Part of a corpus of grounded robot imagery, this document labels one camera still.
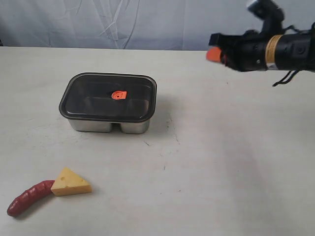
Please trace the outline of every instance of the black plastic lid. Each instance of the black plastic lid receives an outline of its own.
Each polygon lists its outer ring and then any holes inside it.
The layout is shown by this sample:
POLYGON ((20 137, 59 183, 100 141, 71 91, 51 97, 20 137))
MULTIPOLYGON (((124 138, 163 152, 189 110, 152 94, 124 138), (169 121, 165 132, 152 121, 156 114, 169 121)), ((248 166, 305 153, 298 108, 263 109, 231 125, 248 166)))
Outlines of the black plastic lid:
POLYGON ((144 122, 154 114, 156 94, 148 76, 82 73, 70 80, 59 111, 67 119, 144 122))

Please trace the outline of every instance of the toy sausage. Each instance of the toy sausage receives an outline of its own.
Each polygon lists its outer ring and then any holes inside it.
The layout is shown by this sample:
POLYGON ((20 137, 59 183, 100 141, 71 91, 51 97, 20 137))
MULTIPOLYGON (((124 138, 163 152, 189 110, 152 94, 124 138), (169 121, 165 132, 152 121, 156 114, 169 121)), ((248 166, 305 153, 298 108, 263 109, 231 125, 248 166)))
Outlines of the toy sausage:
POLYGON ((6 213, 13 217, 20 215, 32 204, 51 194, 52 192, 50 189, 54 182, 54 180, 45 180, 26 190, 24 193, 14 199, 6 213))

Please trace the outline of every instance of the white table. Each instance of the white table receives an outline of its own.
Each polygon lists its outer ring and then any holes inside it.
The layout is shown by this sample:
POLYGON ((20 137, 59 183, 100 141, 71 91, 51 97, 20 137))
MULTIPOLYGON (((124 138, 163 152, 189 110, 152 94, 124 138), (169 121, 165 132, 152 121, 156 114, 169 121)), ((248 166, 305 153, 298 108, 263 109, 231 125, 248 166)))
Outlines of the white table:
POLYGON ((205 52, 0 48, 1 236, 315 234, 315 74, 238 73, 205 52), (74 131, 58 105, 81 72, 144 74, 143 135, 74 131), (6 215, 67 166, 92 194, 6 215))

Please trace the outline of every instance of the toy cheese wedge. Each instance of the toy cheese wedge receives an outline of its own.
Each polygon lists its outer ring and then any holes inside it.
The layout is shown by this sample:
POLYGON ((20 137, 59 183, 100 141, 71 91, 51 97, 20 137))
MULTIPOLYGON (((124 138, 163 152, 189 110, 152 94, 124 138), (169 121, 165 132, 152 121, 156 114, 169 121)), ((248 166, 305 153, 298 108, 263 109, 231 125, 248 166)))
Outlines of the toy cheese wedge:
POLYGON ((51 191, 56 196, 65 196, 80 193, 91 193, 91 185, 75 172, 65 167, 56 178, 51 191))

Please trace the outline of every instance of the food storage container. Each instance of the food storage container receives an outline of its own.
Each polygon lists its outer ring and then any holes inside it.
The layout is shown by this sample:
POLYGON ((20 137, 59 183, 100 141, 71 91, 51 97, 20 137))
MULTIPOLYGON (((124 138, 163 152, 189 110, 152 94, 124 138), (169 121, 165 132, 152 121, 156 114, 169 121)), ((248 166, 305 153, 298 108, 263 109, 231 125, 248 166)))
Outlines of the food storage container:
POLYGON ((82 73, 73 77, 59 105, 77 131, 147 131, 156 107, 157 85, 144 75, 82 73))

